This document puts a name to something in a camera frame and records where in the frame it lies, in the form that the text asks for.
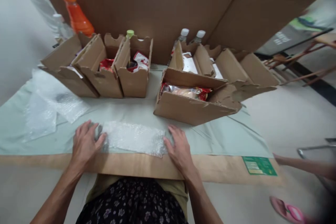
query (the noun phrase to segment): green label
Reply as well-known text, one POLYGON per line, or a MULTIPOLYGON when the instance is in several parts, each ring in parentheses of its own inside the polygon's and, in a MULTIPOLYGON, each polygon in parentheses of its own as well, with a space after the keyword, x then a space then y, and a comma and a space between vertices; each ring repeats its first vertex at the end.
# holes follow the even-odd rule
POLYGON ((251 175, 277 176, 271 162, 266 157, 242 157, 251 175))

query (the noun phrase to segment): black floral fabric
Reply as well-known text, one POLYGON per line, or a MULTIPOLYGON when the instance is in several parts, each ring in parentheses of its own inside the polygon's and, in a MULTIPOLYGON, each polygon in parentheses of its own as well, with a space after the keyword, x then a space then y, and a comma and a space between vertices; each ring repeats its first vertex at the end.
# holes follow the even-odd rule
POLYGON ((169 192, 149 178, 124 177, 85 204, 76 224, 187 223, 169 192))

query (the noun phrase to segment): plastic bottle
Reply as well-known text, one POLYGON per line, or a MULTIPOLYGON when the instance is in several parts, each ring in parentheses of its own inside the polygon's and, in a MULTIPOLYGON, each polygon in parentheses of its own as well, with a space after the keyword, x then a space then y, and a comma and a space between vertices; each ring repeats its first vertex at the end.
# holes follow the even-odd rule
POLYGON ((202 42, 202 38, 204 37, 204 35, 205 35, 205 31, 199 30, 197 32, 196 37, 192 41, 190 41, 190 44, 191 43, 198 43, 198 44, 200 44, 202 42))
POLYGON ((127 38, 130 39, 133 35, 134 35, 134 31, 133 31, 133 30, 127 30, 127 31, 126 31, 126 37, 127 37, 127 38))
POLYGON ((181 30, 181 35, 180 35, 180 36, 178 37, 178 39, 175 40, 175 42, 174 42, 174 46, 173 46, 173 49, 172 49, 172 52, 171 52, 171 56, 173 56, 173 54, 174 54, 174 51, 175 51, 175 47, 176 47, 177 41, 180 41, 180 42, 182 42, 182 41, 186 41, 186 40, 187 40, 187 36, 188 36, 188 34, 189 34, 189 29, 187 29, 187 28, 183 28, 183 29, 181 30))
POLYGON ((66 3, 66 8, 68 9, 71 27, 73 30, 78 32, 83 32, 86 36, 91 37, 94 33, 94 28, 90 21, 84 15, 81 7, 76 2, 76 0, 64 0, 66 3))
POLYGON ((54 14, 53 18, 57 22, 57 33, 59 34, 59 38, 63 41, 71 38, 74 35, 74 31, 71 27, 64 21, 64 18, 61 14, 54 14))

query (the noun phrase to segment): bubble wrap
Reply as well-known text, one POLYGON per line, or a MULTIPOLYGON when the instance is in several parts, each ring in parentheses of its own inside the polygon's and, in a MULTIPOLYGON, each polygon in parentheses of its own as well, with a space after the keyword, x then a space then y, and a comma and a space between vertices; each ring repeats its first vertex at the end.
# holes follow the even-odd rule
POLYGON ((165 131, 140 124, 116 121, 105 122, 102 132, 107 133, 105 148, 119 148, 162 157, 166 152, 163 142, 165 131))
POLYGON ((56 131, 56 110, 33 91, 26 110, 26 137, 24 142, 56 131))
POLYGON ((89 105, 43 70, 33 70, 33 80, 37 94, 69 123, 74 123, 89 110, 89 105))

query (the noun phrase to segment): white bottle cap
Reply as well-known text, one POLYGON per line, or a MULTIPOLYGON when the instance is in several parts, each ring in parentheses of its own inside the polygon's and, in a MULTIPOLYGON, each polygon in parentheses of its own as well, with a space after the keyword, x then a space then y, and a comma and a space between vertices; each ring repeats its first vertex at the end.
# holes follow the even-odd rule
POLYGON ((205 35, 205 31, 203 31, 203 30, 199 30, 198 32, 197 32, 197 35, 196 35, 196 37, 198 37, 198 38, 203 38, 204 37, 204 35, 205 35))
POLYGON ((64 18, 62 17, 61 14, 55 13, 55 14, 53 15, 53 17, 54 17, 57 21, 59 21, 59 22, 61 22, 61 23, 64 22, 64 18))
POLYGON ((181 31, 182 36, 187 36, 188 33, 189 33, 189 29, 187 29, 187 28, 183 28, 182 31, 181 31))

